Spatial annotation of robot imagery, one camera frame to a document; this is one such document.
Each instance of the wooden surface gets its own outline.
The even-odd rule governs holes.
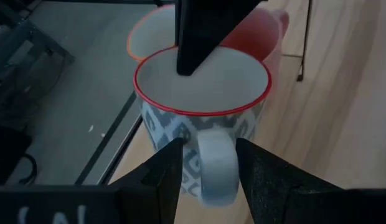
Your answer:
[[[283,51],[302,54],[308,0],[263,6],[289,12]],[[386,0],[314,0],[312,17],[304,81],[285,57],[254,142],[340,187],[386,187]],[[113,180],[153,153],[145,139],[141,127]],[[175,223],[245,223],[241,197],[215,211],[182,196]]]

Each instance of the mug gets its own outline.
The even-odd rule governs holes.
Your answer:
[[[156,151],[182,137],[182,192],[204,205],[233,203],[239,178],[236,138],[251,139],[271,88],[257,59],[217,47],[191,76],[176,72],[177,47],[144,59],[135,71],[144,125]]]
[[[256,7],[220,45],[230,47],[262,61],[277,84],[282,56],[281,44],[289,24],[286,11],[273,12]],[[142,61],[158,50],[175,44],[175,5],[159,7],[144,16],[129,33],[127,49],[131,57]]]

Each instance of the red rim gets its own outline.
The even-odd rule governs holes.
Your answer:
[[[258,60],[261,63],[261,65],[265,68],[266,73],[268,74],[268,84],[266,85],[265,91],[257,99],[255,99],[251,103],[248,103],[248,104],[246,104],[244,106],[240,106],[238,108],[234,108],[234,109],[231,109],[231,110],[216,111],[216,112],[191,112],[191,111],[183,111],[183,110],[178,110],[178,109],[174,109],[174,108],[170,108],[170,107],[161,105],[161,104],[153,101],[152,99],[150,99],[148,96],[146,96],[142,92],[142,90],[140,89],[140,87],[138,85],[138,72],[139,72],[139,69],[142,67],[142,65],[147,60],[149,60],[151,57],[153,57],[153,56],[155,56],[157,54],[160,54],[161,52],[164,52],[166,50],[171,50],[171,49],[174,49],[174,48],[177,48],[177,47],[176,46],[168,47],[166,49],[159,50],[156,53],[146,57],[143,61],[141,61],[139,63],[137,69],[135,70],[135,74],[134,74],[134,77],[133,77],[133,86],[135,88],[135,91],[138,93],[138,95],[142,99],[147,101],[149,104],[151,104],[151,105],[153,105],[153,106],[155,106],[155,107],[157,107],[159,109],[162,109],[163,111],[168,111],[168,112],[172,112],[172,113],[175,113],[175,114],[181,114],[181,115],[186,115],[186,116],[225,116],[225,115],[229,115],[229,114],[234,114],[234,113],[242,112],[242,111],[245,111],[245,110],[255,106],[257,103],[259,103],[262,100],[264,100],[266,98],[266,96],[268,95],[269,91],[270,91],[270,88],[272,86],[272,78],[271,78],[269,69],[266,67],[266,65],[264,65],[261,61]]]

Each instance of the gray and white mug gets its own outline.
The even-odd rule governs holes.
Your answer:
[[[191,76],[176,72],[177,47],[144,59],[134,88],[156,151],[185,140],[183,192],[204,205],[236,198],[239,178],[236,138],[251,139],[271,88],[268,69],[255,58],[217,47]]]

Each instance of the wooden table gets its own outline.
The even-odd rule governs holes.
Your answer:
[[[282,117],[287,105],[284,96],[291,91],[295,84],[300,63],[299,57],[282,58],[279,83],[275,86],[269,101],[266,102],[260,121],[259,135],[254,140],[256,144],[266,147],[269,142],[274,141],[277,128],[275,124]],[[146,128],[141,125],[110,182],[127,174],[153,154],[153,147]],[[175,223],[245,223],[249,217],[248,204],[240,186],[235,203],[224,208],[205,208],[194,197],[188,194],[180,195]]]

